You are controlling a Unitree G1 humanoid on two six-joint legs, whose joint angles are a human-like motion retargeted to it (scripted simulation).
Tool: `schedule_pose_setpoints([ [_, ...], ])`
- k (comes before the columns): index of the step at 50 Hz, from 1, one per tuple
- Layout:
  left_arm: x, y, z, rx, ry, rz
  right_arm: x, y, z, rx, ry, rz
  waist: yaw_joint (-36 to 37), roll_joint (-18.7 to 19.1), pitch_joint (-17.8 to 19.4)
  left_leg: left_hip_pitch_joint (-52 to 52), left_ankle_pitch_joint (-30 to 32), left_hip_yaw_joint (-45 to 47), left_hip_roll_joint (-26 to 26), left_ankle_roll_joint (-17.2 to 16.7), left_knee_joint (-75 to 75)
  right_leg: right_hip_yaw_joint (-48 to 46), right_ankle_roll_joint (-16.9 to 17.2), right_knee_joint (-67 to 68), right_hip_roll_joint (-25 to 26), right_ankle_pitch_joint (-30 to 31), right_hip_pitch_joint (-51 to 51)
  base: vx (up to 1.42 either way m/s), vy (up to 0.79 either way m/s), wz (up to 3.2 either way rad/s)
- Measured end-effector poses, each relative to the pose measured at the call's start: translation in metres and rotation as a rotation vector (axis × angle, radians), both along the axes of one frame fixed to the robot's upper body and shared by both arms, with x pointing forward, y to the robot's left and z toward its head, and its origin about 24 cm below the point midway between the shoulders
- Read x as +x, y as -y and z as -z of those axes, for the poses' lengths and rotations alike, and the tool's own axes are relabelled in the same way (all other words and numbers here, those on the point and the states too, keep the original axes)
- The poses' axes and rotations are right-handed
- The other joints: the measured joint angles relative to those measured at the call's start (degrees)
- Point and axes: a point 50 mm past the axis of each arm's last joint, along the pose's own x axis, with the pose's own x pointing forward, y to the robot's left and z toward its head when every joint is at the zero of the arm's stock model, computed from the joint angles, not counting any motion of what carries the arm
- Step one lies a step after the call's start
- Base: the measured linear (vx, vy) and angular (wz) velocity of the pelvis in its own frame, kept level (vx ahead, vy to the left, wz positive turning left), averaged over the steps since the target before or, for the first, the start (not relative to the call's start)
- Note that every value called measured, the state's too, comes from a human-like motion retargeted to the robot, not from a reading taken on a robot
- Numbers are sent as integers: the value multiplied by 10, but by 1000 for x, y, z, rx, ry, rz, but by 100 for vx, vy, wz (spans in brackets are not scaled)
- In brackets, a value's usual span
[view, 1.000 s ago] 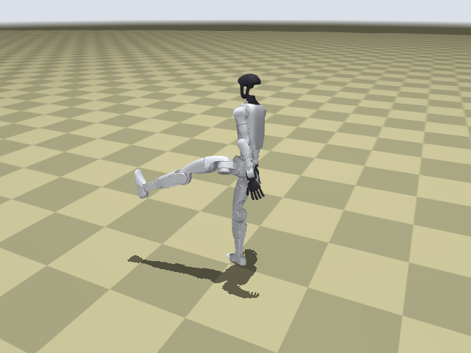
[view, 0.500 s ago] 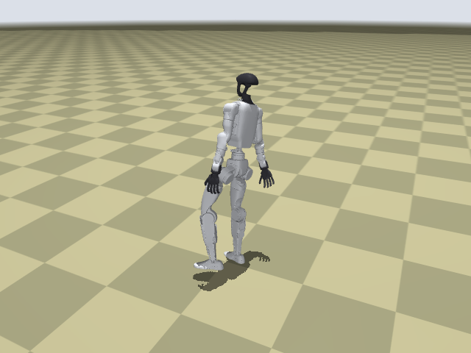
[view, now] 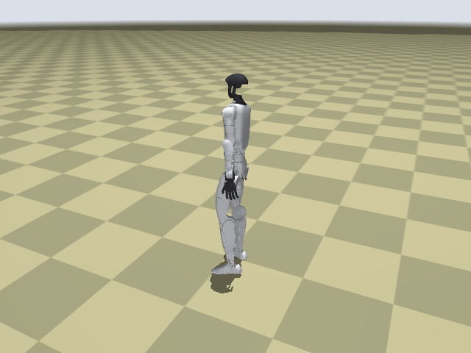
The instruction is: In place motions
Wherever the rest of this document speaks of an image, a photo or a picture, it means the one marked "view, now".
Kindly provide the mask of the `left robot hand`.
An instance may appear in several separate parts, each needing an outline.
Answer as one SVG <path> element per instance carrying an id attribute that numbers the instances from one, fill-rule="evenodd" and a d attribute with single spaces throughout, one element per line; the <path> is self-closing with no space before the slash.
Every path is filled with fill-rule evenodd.
<path id="1" fill-rule="evenodd" d="M 235 180 L 235 172 L 233 171 L 233 178 L 232 179 L 227 179 L 226 178 L 226 175 L 225 175 L 225 184 L 224 184 L 224 187 L 222 189 L 222 194 L 224 194 L 224 190 L 226 191 L 226 199 L 229 199 L 232 200 L 232 197 L 233 199 L 238 199 L 239 196 L 237 194 L 237 191 L 236 191 L 236 184 L 234 183 L 233 180 Z M 235 196 L 234 196 L 234 192 L 235 191 Z M 232 192 L 232 197 L 231 197 L 231 192 Z M 229 193 L 229 198 L 228 198 L 228 193 Z M 236 198 L 235 198 L 236 197 Z"/>

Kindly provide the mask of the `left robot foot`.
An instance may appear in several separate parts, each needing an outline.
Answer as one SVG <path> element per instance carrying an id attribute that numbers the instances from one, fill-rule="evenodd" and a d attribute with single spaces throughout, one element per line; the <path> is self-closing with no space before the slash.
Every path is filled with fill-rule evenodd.
<path id="1" fill-rule="evenodd" d="M 232 265 L 233 266 L 233 265 Z M 241 266 L 238 263 L 234 263 L 234 267 L 232 268 L 231 265 L 228 267 L 228 263 L 213 267 L 212 273 L 214 274 L 240 274 L 241 273 Z"/>

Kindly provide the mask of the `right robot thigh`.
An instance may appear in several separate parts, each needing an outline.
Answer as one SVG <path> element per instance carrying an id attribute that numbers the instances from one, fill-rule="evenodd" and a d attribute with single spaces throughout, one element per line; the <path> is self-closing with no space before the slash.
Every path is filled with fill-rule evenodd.
<path id="1" fill-rule="evenodd" d="M 247 177 L 248 170 L 249 170 L 249 167 L 247 166 L 247 172 L 242 178 Z M 231 208 L 232 208 L 231 213 L 232 213 L 232 216 L 235 219 L 242 219 L 245 216 L 245 210 L 241 206 L 241 198 L 242 198 L 242 193 L 243 193 L 243 189 L 244 189 L 244 182 L 243 182 L 242 178 L 239 179 L 238 185 L 236 187 L 236 191 L 237 191 L 237 194 L 238 194 L 239 198 L 238 199 L 236 198 L 235 191 L 233 191 L 235 199 L 233 199 L 233 197 L 232 197 L 232 200 L 231 200 L 231 203 L 230 203 Z"/>

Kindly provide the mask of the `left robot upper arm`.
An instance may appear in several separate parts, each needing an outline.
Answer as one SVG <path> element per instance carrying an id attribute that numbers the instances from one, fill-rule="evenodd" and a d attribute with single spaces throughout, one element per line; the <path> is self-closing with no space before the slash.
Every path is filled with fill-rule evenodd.
<path id="1" fill-rule="evenodd" d="M 226 139 L 232 142 L 233 147 L 236 141 L 235 126 L 234 126 L 236 116 L 237 116 L 236 107 L 226 107 L 222 110 L 222 118 L 224 120 L 224 132 L 227 135 Z"/>

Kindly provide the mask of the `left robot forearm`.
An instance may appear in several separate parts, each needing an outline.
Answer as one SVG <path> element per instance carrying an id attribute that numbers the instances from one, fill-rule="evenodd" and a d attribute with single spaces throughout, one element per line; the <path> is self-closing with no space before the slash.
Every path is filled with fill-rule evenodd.
<path id="1" fill-rule="evenodd" d="M 223 149 L 224 149 L 224 161 L 225 161 L 225 175 L 227 179 L 232 179 L 233 178 L 233 171 L 235 168 L 234 165 L 234 156 L 236 153 L 234 152 L 232 142 L 228 139 L 224 140 L 222 143 Z"/>

